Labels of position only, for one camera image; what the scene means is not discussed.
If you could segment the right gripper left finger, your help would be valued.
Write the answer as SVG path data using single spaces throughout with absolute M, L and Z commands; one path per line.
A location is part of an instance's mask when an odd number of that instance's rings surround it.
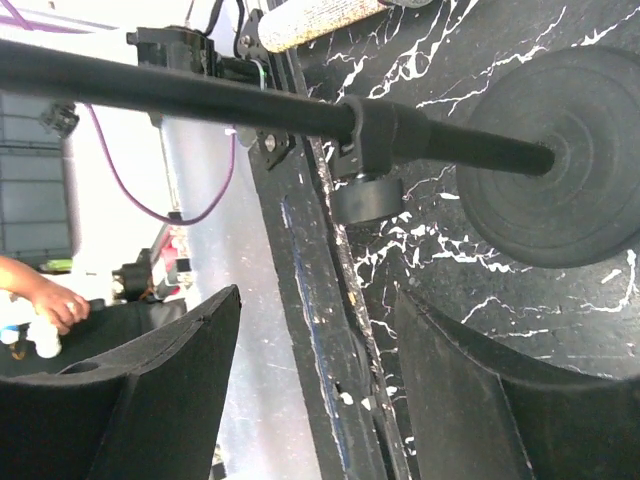
M 241 317 L 227 286 L 58 373 L 1 381 L 5 479 L 205 479 Z

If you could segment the glitter silver-head microphone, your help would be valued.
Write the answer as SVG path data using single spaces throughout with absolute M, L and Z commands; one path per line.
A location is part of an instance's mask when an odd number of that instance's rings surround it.
M 260 44 L 282 53 L 369 18 L 391 7 L 421 8 L 426 1 L 290 0 L 270 9 L 258 23 Z

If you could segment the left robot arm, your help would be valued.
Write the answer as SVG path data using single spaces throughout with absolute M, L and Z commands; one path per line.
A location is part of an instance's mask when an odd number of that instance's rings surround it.
M 237 5 L 239 15 L 231 56 L 218 53 L 210 38 L 220 17 L 220 1 L 214 3 L 204 30 L 177 25 L 138 27 L 126 34 L 126 43 L 136 48 L 137 61 L 142 66 L 191 72 L 261 89 L 285 90 L 275 56 L 267 52 L 258 38 L 263 12 L 254 9 L 247 13 L 243 2 Z

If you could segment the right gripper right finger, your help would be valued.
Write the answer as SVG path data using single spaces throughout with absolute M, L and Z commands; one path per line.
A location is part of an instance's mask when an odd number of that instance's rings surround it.
M 398 352 L 424 479 L 635 479 L 639 382 L 556 367 L 397 295 Z

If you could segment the person's bare hand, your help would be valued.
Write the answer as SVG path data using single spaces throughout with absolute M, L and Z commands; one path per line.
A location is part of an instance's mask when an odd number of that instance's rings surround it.
M 90 313 L 87 300 L 68 288 L 45 279 L 29 295 L 35 312 L 45 317 L 61 335 L 66 335 Z

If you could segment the black round-base stand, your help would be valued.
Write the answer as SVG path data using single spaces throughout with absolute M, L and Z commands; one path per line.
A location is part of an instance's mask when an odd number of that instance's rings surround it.
M 464 127 L 383 99 L 336 104 L 225 80 L 1 44 L 1 86 L 336 140 L 335 222 L 403 209 L 394 165 L 453 163 L 464 212 L 498 251 L 542 268 L 606 260 L 639 240 L 639 57 L 608 46 L 538 56 L 491 86 Z

